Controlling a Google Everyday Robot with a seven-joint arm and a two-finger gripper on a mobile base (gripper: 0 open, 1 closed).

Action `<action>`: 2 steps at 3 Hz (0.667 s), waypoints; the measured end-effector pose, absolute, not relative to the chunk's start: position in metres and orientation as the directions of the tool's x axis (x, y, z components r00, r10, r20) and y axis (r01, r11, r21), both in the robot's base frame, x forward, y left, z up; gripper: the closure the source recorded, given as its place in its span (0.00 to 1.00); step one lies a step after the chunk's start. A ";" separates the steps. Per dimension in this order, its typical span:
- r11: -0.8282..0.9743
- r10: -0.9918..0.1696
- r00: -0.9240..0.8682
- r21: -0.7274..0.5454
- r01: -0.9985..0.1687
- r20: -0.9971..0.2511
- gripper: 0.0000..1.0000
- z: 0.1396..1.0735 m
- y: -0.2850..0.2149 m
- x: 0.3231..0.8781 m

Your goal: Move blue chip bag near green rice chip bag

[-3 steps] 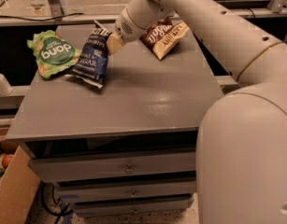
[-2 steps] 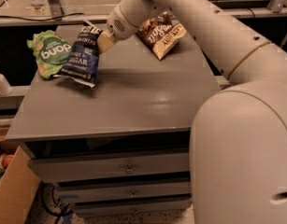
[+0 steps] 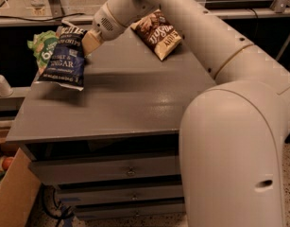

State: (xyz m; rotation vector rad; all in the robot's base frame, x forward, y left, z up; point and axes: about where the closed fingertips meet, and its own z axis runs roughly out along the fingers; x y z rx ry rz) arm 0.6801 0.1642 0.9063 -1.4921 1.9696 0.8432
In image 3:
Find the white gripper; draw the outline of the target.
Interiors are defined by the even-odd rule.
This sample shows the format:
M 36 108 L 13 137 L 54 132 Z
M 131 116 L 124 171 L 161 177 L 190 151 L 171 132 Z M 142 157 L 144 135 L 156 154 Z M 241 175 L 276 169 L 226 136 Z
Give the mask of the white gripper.
M 118 38 L 127 29 L 122 26 L 111 14 L 109 6 L 105 3 L 94 15 L 93 28 L 86 32 L 82 39 L 82 47 L 85 56 L 90 55 L 104 41 Z

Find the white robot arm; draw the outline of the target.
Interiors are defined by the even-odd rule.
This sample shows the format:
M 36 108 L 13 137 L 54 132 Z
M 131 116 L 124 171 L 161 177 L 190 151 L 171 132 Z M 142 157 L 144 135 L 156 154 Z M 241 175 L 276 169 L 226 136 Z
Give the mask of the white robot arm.
M 215 81 L 187 107 L 179 163 L 189 227 L 286 227 L 282 148 L 290 73 L 195 0 L 108 0 L 88 51 L 160 9 Z

